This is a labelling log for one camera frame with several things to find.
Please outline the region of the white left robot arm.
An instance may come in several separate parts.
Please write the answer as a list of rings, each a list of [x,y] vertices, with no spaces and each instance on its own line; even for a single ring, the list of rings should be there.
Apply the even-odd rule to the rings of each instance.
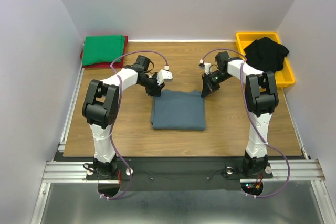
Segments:
[[[148,57],[139,55],[135,63],[125,65],[111,77],[90,81],[82,115],[90,126],[95,153],[92,167],[84,166],[87,171],[106,179],[118,173],[118,154],[111,137],[124,90],[138,84],[145,87],[148,96],[159,97],[165,81],[173,79],[167,60],[163,69],[150,75],[148,67],[152,63]]]

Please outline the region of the blue-grey t-shirt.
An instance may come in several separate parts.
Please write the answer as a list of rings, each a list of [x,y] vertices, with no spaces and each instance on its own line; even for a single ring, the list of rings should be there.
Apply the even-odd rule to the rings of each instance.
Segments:
[[[155,130],[205,130],[205,101],[201,92],[163,90],[161,96],[153,99],[150,122]]]

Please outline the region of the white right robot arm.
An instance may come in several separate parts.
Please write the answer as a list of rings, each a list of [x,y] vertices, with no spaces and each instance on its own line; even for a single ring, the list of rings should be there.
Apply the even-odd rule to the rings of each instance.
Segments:
[[[199,66],[204,69],[201,97],[217,91],[220,83],[230,77],[236,77],[240,81],[244,106],[250,121],[248,144],[241,170],[244,175],[253,177],[268,166],[268,128],[279,103],[275,74],[257,70],[247,64],[244,56],[230,57],[226,51],[220,51],[215,61],[215,71],[211,71],[212,64],[206,63],[205,57],[199,61]]]

